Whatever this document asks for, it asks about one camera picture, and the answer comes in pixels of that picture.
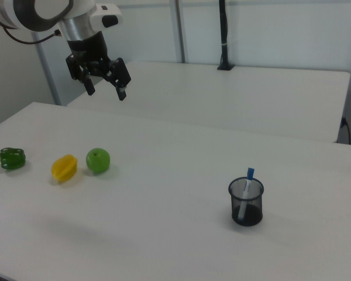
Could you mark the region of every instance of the white table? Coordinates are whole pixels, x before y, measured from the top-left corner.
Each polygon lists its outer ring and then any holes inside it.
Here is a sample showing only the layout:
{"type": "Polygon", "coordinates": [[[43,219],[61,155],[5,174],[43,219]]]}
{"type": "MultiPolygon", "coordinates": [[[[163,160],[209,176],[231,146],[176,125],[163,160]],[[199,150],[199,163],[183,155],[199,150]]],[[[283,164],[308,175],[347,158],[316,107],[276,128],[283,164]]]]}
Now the white table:
{"type": "Polygon", "coordinates": [[[120,102],[110,83],[68,106],[246,132],[335,142],[350,74],[335,71],[130,62],[120,102]]]}
{"type": "Polygon", "coordinates": [[[18,281],[351,281],[351,146],[32,104],[0,124],[0,273],[18,281]],[[111,168],[93,176],[87,152],[111,168]],[[59,185],[50,168],[78,158],[59,185]],[[231,219],[254,167],[263,220],[231,219]]]}

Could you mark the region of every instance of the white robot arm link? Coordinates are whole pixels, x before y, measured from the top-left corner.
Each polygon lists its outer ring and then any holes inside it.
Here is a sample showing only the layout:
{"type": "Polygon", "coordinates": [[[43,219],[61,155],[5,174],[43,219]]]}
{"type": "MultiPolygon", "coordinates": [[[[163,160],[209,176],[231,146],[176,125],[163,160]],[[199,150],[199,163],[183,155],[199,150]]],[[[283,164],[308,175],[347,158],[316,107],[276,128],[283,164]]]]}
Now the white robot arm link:
{"type": "Polygon", "coordinates": [[[122,22],[114,4],[96,4],[95,0],[69,0],[67,7],[51,19],[44,19],[35,9],[35,0],[0,0],[0,26],[42,32],[57,25],[67,41],[71,55],[66,58],[74,80],[82,82],[89,95],[95,92],[90,76],[112,83],[120,100],[131,78],[121,58],[111,61],[102,35],[104,29],[122,22]]]}

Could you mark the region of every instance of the black cable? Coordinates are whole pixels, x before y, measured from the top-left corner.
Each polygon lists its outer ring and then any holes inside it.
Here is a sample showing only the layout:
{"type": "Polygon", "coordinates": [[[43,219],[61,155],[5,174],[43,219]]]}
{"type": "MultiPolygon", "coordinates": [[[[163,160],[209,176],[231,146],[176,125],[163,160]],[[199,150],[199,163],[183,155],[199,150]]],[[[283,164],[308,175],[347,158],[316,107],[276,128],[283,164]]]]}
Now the black cable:
{"type": "Polygon", "coordinates": [[[347,126],[347,131],[349,133],[349,145],[351,144],[351,133],[350,133],[350,126],[349,124],[347,123],[347,120],[345,120],[345,124],[347,126]]]}
{"type": "Polygon", "coordinates": [[[51,39],[53,36],[60,36],[60,34],[61,34],[60,31],[57,29],[57,30],[54,31],[54,33],[53,33],[52,35],[47,36],[47,37],[45,37],[45,38],[42,39],[42,40],[34,41],[34,42],[26,42],[26,41],[19,40],[19,39],[17,39],[16,37],[14,37],[13,35],[11,35],[11,34],[9,33],[9,31],[7,30],[7,28],[3,27],[3,29],[4,29],[5,33],[6,33],[10,38],[12,38],[14,41],[16,41],[16,42],[18,42],[18,43],[21,43],[21,44],[26,44],[26,45],[39,44],[39,43],[44,42],[44,41],[46,41],[46,40],[48,40],[48,39],[51,39]]]}

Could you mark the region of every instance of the mesh pen holder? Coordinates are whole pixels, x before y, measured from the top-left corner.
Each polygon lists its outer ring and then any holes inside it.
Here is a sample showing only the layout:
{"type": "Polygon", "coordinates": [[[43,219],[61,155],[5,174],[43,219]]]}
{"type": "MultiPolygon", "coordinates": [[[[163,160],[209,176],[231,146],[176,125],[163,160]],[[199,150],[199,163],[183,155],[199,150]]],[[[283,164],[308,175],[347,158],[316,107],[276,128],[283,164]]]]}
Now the mesh pen holder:
{"type": "Polygon", "coordinates": [[[229,193],[232,198],[233,220],[237,224],[245,227],[251,227],[252,225],[258,224],[263,218],[261,196],[264,193],[264,186],[257,179],[252,179],[249,188],[249,196],[247,199],[243,199],[246,180],[247,177],[240,177],[232,181],[229,185],[229,193]]]}

